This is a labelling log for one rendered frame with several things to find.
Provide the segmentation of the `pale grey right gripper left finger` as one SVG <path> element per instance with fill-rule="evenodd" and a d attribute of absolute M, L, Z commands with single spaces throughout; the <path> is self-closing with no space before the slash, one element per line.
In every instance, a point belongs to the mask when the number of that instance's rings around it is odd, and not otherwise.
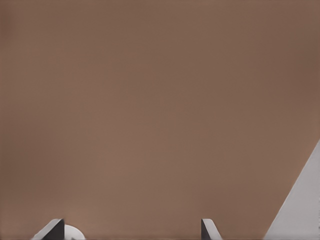
<path fill-rule="evenodd" d="M 63 218 L 55 218 L 36 233 L 32 240 L 64 240 L 65 222 Z"/>

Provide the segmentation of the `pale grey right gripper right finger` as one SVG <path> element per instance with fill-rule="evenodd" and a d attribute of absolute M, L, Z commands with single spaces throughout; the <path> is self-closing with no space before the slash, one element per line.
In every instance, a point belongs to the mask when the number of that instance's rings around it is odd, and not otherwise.
<path fill-rule="evenodd" d="M 222 240 L 223 239 L 212 219 L 203 218 L 201 220 L 201 239 L 202 240 Z"/>

